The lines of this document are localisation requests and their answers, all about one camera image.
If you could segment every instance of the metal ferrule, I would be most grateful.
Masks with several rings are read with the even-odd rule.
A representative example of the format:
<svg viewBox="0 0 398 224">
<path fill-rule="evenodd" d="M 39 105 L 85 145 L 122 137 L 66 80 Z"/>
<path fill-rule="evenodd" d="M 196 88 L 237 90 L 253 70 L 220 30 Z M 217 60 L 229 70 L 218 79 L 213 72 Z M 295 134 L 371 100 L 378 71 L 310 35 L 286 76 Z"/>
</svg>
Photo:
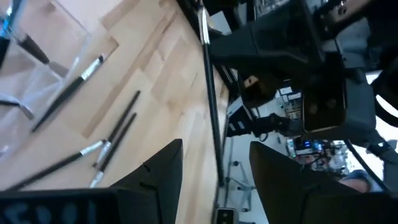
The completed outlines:
<svg viewBox="0 0 398 224">
<path fill-rule="evenodd" d="M 96 175 L 94 180 L 91 182 L 90 184 L 90 188 L 94 188 L 102 179 L 102 177 L 104 176 L 104 173 L 99 171 Z"/>
<path fill-rule="evenodd" d="M 102 140 L 98 141 L 98 142 L 96 142 L 96 143 L 94 143 L 94 144 L 82 149 L 80 151 L 80 154 L 82 156 L 85 156 L 85 155 L 87 155 L 87 154 L 89 154 L 91 152 L 94 152 L 97 148 L 101 147 L 103 144 L 104 144 L 104 142 Z"/>
<path fill-rule="evenodd" d="M 112 143 L 110 143 L 109 141 L 105 142 L 105 145 L 102 148 L 102 150 L 99 153 L 98 158 L 96 160 L 97 164 L 99 164 L 103 160 L 104 156 L 106 155 L 106 153 L 108 153 L 109 149 L 111 148 L 111 145 L 112 145 Z"/>
<path fill-rule="evenodd" d="M 198 10 L 199 30 L 200 30 L 200 42 L 201 44 L 210 44 L 209 31 L 207 27 L 207 15 L 206 9 L 202 5 Z"/>
<path fill-rule="evenodd" d="M 102 65 L 103 61 L 100 58 L 95 59 L 93 63 L 81 74 L 81 78 L 84 80 L 87 80 L 94 72 L 95 70 Z"/>
</svg>

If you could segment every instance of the person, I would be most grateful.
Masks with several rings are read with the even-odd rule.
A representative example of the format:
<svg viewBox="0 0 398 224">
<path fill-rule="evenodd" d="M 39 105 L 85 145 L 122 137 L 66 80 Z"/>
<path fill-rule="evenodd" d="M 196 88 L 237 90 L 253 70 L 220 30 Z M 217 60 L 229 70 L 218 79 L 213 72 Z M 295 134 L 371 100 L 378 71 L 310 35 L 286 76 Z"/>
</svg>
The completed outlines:
<svg viewBox="0 0 398 224">
<path fill-rule="evenodd" d="M 339 183 L 351 187 L 361 193 L 380 192 L 381 187 L 370 177 L 365 170 L 354 170 Z"/>
</svg>

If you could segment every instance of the brush handle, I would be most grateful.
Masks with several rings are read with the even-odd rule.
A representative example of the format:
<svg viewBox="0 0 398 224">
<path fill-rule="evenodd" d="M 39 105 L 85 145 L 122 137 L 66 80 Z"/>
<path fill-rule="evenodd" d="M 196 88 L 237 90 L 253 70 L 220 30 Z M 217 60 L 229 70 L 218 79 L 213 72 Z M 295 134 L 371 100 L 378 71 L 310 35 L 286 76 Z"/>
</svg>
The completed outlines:
<svg viewBox="0 0 398 224">
<path fill-rule="evenodd" d="M 67 101 L 76 91 L 81 84 L 85 82 L 82 77 L 76 78 L 62 93 L 55 99 L 49 109 L 45 112 L 39 122 L 33 127 L 32 132 L 37 131 L 41 125 L 53 114 L 65 101 Z"/>
<path fill-rule="evenodd" d="M 132 116 L 130 117 L 130 119 L 127 122 L 127 124 L 123 127 L 122 131 L 120 132 L 119 137 L 117 138 L 117 140 L 115 141 L 114 145 L 112 146 L 109 154 L 105 157 L 104 162 L 101 164 L 101 167 L 99 168 L 100 172 L 104 172 L 106 170 L 109 162 L 111 162 L 112 157 L 114 156 L 114 154 L 118 150 L 118 147 L 119 147 L 121 141 L 123 140 L 124 136 L 126 135 L 128 129 L 131 126 L 131 123 L 134 121 L 136 116 L 137 116 L 137 113 L 132 114 Z"/>
<path fill-rule="evenodd" d="M 213 64 L 211 63 L 210 60 L 208 44 L 203 44 L 203 60 L 205 62 L 205 76 L 206 76 L 206 86 L 207 86 L 206 89 L 209 101 L 211 129 L 213 131 L 213 143 L 214 143 L 215 156 L 217 162 L 218 182 L 220 186 L 223 186 L 224 170 L 223 170 L 223 165 L 220 162 L 223 160 L 223 158 L 221 157 L 222 148 L 221 148 L 220 124 L 218 122 L 217 98 L 216 98 L 216 88 L 214 84 Z"/>
<path fill-rule="evenodd" d="M 44 169 L 43 171 L 40 171 L 37 174 L 34 174 L 33 176 L 28 177 L 25 180 L 13 185 L 12 187 L 9 187 L 8 189 L 6 189 L 6 191 L 20 190 L 20 189 L 24 188 L 25 186 L 28 186 L 28 185 L 42 179 L 46 175 L 49 175 L 49 174 L 61 169 L 62 167 L 68 165 L 69 163 L 79 159 L 81 156 L 83 156 L 83 155 L 80 152 L 78 152 L 72 156 L 69 156 L 69 157 L 57 162 L 56 164 Z"/>
<path fill-rule="evenodd" d="M 19 41 L 18 45 L 43 64 L 50 63 L 50 59 L 29 35 L 26 35 L 22 41 Z"/>
<path fill-rule="evenodd" d="M 102 146 L 103 143 L 104 143 L 104 141 L 100 140 L 100 141 L 98 141 L 98 142 L 96 142 L 96 143 L 94 143 L 94 144 L 92 144 L 92 145 L 80 150 L 79 152 L 74 153 L 73 155 L 62 159 L 61 161 L 49 166 L 48 168 L 46 168 L 46 169 L 34 174 L 33 176 L 24 179 L 23 181 L 13 185 L 12 187 L 9 187 L 6 190 L 10 190 L 10 191 L 11 190 L 19 190 L 19 189 L 21 189 L 23 187 L 26 187 L 29 184 L 32 184 L 32 183 L 42 179 L 46 175 L 49 175 L 49 174 L 61 169 L 62 167 L 65 167 L 66 165 L 78 160 L 79 158 L 84 157 L 85 155 L 88 155 L 88 154 L 94 152 L 95 150 L 97 150 L 97 148 Z"/>
<path fill-rule="evenodd" d="M 136 94 L 134 94 L 132 100 L 128 104 L 127 108 L 124 110 L 122 116 L 119 118 L 118 123 L 115 125 L 115 127 L 112 130 L 112 133 L 109 135 L 108 141 L 113 142 L 114 138 L 116 137 L 118 131 L 120 130 L 123 121 L 127 118 L 132 106 L 136 103 L 138 96 L 141 94 L 141 91 L 137 91 Z"/>
</svg>

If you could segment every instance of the wooden floor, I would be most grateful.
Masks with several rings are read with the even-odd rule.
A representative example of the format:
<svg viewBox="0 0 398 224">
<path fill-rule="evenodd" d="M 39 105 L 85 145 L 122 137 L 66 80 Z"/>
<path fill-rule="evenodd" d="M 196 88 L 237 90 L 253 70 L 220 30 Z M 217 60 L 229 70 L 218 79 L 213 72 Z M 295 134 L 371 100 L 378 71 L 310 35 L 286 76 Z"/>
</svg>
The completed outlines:
<svg viewBox="0 0 398 224">
<path fill-rule="evenodd" d="M 0 187 L 5 189 L 105 138 L 140 90 L 133 109 L 137 119 L 99 187 L 111 185 L 171 140 L 181 138 L 183 183 L 177 223 L 209 223 L 217 174 L 203 60 L 200 43 L 177 3 L 109 0 L 100 1 L 101 5 L 87 0 L 91 4 L 77 7 L 77 0 L 59 2 L 92 33 L 76 74 L 100 53 L 108 59 L 56 119 L 0 162 Z M 228 90 L 215 75 L 223 127 Z M 87 187 L 96 173 L 91 167 L 96 156 L 85 157 L 27 189 Z"/>
</svg>

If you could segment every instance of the clear acrylic holder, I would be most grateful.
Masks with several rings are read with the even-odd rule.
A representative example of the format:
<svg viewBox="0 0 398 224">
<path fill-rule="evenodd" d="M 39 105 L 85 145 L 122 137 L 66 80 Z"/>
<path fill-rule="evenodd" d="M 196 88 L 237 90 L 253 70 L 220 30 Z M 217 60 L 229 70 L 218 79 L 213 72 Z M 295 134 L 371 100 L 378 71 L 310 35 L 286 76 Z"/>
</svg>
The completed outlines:
<svg viewBox="0 0 398 224">
<path fill-rule="evenodd" d="M 8 4 L 0 0 L 0 10 L 5 12 Z M 12 40 L 0 70 L 0 99 L 19 101 L 34 119 L 29 120 L 18 107 L 0 105 L 0 159 L 29 139 L 34 124 L 69 82 L 89 39 L 75 18 L 49 0 L 27 0 L 15 33 L 28 34 L 50 63 L 42 63 Z"/>
</svg>

